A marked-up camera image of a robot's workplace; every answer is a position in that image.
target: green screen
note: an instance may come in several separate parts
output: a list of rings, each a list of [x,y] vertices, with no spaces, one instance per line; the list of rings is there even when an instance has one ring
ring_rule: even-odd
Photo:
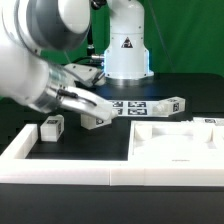
[[[148,0],[139,0],[145,8],[145,46],[151,51],[151,69],[171,72]],[[164,43],[176,73],[214,73],[224,75],[224,1],[223,0],[151,0]],[[103,53],[109,44],[109,10],[92,11],[94,44]],[[86,55],[86,42],[73,52],[71,60]],[[44,56],[67,63],[62,53],[44,52]]]

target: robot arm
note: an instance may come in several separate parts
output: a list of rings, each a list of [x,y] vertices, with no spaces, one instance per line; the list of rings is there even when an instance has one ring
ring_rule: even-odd
[[[66,69],[38,56],[42,49],[65,51],[82,43],[90,1],[0,0],[0,7],[0,95],[44,113],[62,107],[109,119],[112,104],[71,81],[76,66]]]

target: white box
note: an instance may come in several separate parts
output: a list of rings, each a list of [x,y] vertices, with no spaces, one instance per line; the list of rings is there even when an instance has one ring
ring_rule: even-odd
[[[57,142],[63,131],[63,116],[50,116],[40,127],[41,140],[47,142]]]

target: warning label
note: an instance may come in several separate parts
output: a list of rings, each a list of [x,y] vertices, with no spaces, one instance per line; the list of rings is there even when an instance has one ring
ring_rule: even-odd
[[[121,48],[133,48],[133,45],[128,37],[126,38]]]

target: white foam tray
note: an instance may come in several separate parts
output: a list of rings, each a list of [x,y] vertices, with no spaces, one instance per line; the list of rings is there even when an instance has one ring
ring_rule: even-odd
[[[139,123],[152,126],[152,138],[135,139]],[[200,125],[133,121],[124,162],[25,159],[38,138],[37,125],[26,125],[0,157],[0,183],[224,186],[224,128]],[[197,136],[203,127],[209,142]]]

